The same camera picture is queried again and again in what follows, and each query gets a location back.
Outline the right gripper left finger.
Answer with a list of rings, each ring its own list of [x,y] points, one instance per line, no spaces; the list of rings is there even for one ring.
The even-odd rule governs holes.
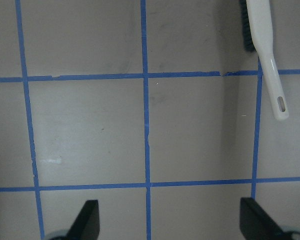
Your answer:
[[[87,200],[71,228],[66,240],[97,240],[100,234],[100,214],[98,200]]]

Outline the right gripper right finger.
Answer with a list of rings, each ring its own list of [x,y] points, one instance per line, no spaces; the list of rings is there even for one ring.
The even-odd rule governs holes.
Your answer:
[[[251,197],[240,199],[239,229],[246,240],[300,240],[300,231],[284,231]]]

